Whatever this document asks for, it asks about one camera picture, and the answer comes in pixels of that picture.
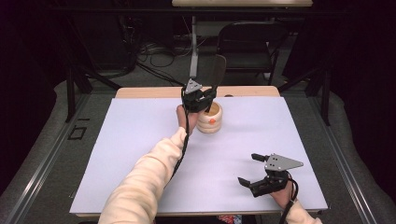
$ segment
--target metal rod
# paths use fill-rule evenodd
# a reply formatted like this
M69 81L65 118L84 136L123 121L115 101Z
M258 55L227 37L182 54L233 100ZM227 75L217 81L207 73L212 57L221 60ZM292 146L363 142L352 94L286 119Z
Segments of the metal rod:
M270 7L195 7L195 8L84 8L84 7L47 7L46 10L64 14L101 13L117 15L167 15L167 16L270 16L270 17L324 17L340 18L349 14L346 10L315 10L310 7L270 8Z

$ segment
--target forearm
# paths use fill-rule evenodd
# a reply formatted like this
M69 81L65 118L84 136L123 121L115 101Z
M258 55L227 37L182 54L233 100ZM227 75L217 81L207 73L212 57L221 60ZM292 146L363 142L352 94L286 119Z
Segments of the forearm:
M181 157L186 132L179 128L171 138L164 138L107 199L99 223L151 223L157 214L158 201Z
M318 218L312 218L297 201L289 210L286 220L289 224L321 224Z

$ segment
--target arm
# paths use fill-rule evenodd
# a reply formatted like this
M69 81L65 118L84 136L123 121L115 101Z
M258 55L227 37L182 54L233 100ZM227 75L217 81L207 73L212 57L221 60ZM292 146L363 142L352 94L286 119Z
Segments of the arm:
M164 138L140 158L134 169L111 193L100 216L99 223L151 223L157 214L163 189L181 158L186 136L186 118L177 107L179 128L171 138ZM189 114L190 133L198 114Z
M271 196L274 200L279 204L282 209L285 209L287 204L291 199L291 189L292 183L288 182L286 187L282 190L271 193ZM289 224L321 224L321 220L319 218L312 218L303 206L300 204L298 200L294 203L294 205L289 210L288 215L286 216L286 221Z

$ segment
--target hand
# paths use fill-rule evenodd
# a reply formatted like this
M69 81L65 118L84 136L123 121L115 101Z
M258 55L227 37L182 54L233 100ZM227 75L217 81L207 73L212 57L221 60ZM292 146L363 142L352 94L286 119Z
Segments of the hand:
M192 130L195 128L195 125L197 124L198 117L201 113L203 113L205 110L202 110L198 113L189 113L189 126L190 126L190 131L189 133L192 134ZM176 109L177 113L177 120L178 120L178 126L186 129L186 114L184 113L184 108L183 105L178 105Z
M292 184L293 183L291 181L288 181L288 184L284 189L270 193L270 195L282 209L285 209L286 205L288 205L289 201L291 200Z

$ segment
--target white tabletop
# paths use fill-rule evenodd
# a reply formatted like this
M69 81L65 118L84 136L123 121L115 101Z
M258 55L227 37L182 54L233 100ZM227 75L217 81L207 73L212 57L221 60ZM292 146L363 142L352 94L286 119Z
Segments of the white tabletop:
M174 7L311 7L312 0L173 0Z
M265 177L252 153L272 153L304 163L290 170L306 209L327 204L283 97L218 97L220 131L195 130L176 175L166 187L158 216L260 214L280 211L269 195L254 198L237 177ZM70 212L99 215L112 190L135 162L177 129L178 98L113 99Z

